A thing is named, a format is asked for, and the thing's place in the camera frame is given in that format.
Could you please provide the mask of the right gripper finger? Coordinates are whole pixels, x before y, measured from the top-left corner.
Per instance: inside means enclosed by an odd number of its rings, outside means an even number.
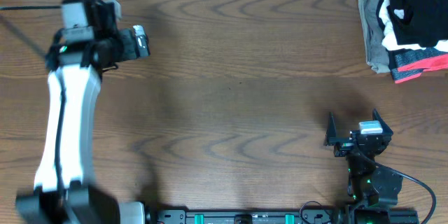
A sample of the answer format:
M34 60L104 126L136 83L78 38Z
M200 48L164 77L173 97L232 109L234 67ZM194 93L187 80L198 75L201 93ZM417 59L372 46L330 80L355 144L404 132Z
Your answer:
M384 122L382 117L380 116L377 109L372 110L372 119L379 122L381 125L381 128L383 129L383 134L392 137L393 136L393 130Z
M335 126L334 115L332 112L329 112L328 115L328 126L325 133L325 145L326 146L334 146L338 142L337 138L337 130Z

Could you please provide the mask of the black polo shirt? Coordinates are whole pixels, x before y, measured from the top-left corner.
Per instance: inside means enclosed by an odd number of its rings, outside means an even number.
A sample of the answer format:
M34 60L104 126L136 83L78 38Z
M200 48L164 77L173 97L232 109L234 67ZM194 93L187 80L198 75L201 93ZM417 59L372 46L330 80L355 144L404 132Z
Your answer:
M447 39L447 0L389 0L398 45L434 47Z

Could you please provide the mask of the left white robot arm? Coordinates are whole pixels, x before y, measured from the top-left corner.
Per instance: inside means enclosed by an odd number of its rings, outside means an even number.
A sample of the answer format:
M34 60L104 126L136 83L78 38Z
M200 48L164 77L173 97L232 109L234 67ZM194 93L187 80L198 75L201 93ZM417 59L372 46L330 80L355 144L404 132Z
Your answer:
M141 202L120 203L95 182L92 133L106 71L149 56L144 28L119 29L116 0L64 0L63 27L45 55L50 108L31 193L18 194L27 223L145 223Z

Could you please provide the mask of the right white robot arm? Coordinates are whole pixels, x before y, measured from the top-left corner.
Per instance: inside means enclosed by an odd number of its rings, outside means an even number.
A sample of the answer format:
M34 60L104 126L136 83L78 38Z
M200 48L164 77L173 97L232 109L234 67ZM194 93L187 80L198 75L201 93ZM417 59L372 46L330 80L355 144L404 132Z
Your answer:
M337 135L334 115L329 114L325 145L333 147L336 158L348 162L347 194L353 198L332 215L334 223L392 223L391 208L398 204L403 177L375 163L392 136L392 129L377 110L372 111L371 120L360 122L347 137Z

